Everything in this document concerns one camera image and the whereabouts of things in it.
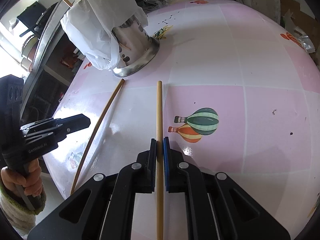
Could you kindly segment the left hand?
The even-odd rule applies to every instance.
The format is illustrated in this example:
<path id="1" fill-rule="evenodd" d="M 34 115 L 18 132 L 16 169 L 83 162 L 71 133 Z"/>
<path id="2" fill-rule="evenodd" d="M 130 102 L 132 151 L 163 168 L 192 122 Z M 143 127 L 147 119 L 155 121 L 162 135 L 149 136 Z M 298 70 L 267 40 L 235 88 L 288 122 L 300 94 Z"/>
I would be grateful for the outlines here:
<path id="1" fill-rule="evenodd" d="M 21 185 L 24 188 L 24 194 L 26 196 L 37 197 L 42 193 L 43 185 L 41 175 L 41 167 L 39 165 L 39 160 L 35 159 L 29 164 L 29 174 L 25 178 L 19 173 L 10 170 L 8 167 L 1 169 L 1 179 L 3 181 L 4 187 L 10 193 L 20 197 L 21 195 L 17 191 L 16 186 Z"/>

